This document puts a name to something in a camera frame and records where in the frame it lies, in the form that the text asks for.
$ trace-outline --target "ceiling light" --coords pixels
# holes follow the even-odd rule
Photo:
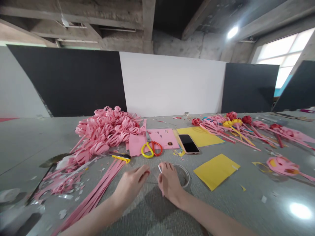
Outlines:
[[[310,219],[312,217],[310,209],[303,204],[292,203],[290,205],[290,210],[295,216],[301,219]]]
[[[232,28],[230,32],[227,34],[227,38],[228,39],[233,38],[237,34],[238,30],[239,28],[237,26]]]

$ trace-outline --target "black board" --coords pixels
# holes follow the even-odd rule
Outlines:
[[[227,63],[221,112],[271,111],[278,71],[278,65]]]
[[[272,111],[315,106],[315,62],[302,61]]]
[[[119,52],[8,45],[54,117],[127,111]]]

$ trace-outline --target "scissors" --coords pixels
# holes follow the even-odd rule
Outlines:
[[[142,155],[143,155],[145,158],[152,158],[153,156],[159,156],[159,155],[161,155],[161,154],[162,154],[162,151],[163,151],[163,148],[162,148],[161,144],[159,144],[159,143],[157,143],[157,142],[155,142],[155,141],[151,141],[151,138],[150,138],[148,132],[146,132],[146,136],[147,136],[147,143],[146,143],[145,145],[143,145],[143,147],[141,148],[141,153],[142,153]],[[161,148],[160,153],[155,153],[154,144],[158,145],[158,146]],[[147,147],[149,148],[149,150],[150,150],[150,152],[151,152],[151,155],[150,155],[150,156],[144,154],[144,148],[145,148],[145,146],[147,146]]]

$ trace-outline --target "hand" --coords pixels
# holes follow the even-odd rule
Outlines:
[[[171,163],[162,162],[159,164],[162,173],[158,176],[158,186],[171,203],[179,207],[180,200],[186,191],[181,187],[177,171]]]
[[[134,201],[144,182],[150,174],[150,167],[143,165],[137,169],[126,171],[111,196],[113,201],[123,210]]]

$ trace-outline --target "window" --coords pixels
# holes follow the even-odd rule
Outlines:
[[[299,59],[315,28],[267,43],[256,64],[280,65],[276,89],[280,89]]]

